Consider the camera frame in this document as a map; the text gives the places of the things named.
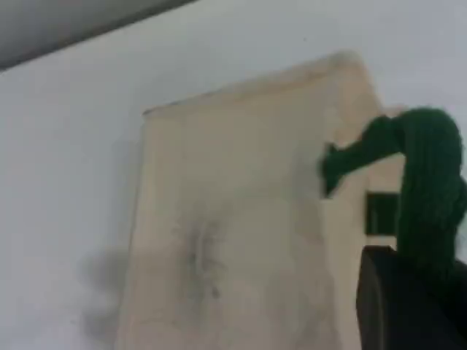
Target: light wood surface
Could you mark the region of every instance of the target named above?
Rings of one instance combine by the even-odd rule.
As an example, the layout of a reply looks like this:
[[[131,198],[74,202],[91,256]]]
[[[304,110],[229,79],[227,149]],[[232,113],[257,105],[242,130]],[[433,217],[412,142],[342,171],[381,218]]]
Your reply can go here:
[[[149,111],[116,349],[359,349],[369,172],[315,166],[380,112],[349,54]]]

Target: green knitted object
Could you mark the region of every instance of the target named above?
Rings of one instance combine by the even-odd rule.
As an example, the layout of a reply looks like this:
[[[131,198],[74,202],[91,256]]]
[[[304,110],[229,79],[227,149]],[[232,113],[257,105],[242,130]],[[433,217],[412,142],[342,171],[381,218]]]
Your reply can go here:
[[[447,295],[455,277],[455,237],[467,209],[462,151],[453,119],[440,109],[419,108],[374,119],[358,141],[327,152],[320,164],[329,196],[345,174],[398,152],[405,155],[397,251],[439,297]]]

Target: wooden block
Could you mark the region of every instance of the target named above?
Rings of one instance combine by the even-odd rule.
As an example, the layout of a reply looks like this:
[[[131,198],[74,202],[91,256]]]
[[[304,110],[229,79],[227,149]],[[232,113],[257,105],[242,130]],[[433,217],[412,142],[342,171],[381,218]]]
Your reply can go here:
[[[380,110],[338,54],[149,111],[116,349],[359,349],[366,172],[316,163]]]

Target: dark gray object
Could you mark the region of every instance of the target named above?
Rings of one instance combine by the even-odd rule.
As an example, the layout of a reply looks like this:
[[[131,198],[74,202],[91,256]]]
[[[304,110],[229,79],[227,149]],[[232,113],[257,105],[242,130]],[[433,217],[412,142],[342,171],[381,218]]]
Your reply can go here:
[[[192,1],[0,1],[0,70]]]

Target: white wall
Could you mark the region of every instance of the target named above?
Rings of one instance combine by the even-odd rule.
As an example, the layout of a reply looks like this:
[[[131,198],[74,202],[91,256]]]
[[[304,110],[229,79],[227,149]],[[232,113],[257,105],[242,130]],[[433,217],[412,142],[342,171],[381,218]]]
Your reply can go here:
[[[110,349],[145,109],[352,48],[387,105],[467,132],[466,18],[464,0],[200,0],[0,74],[0,348]]]

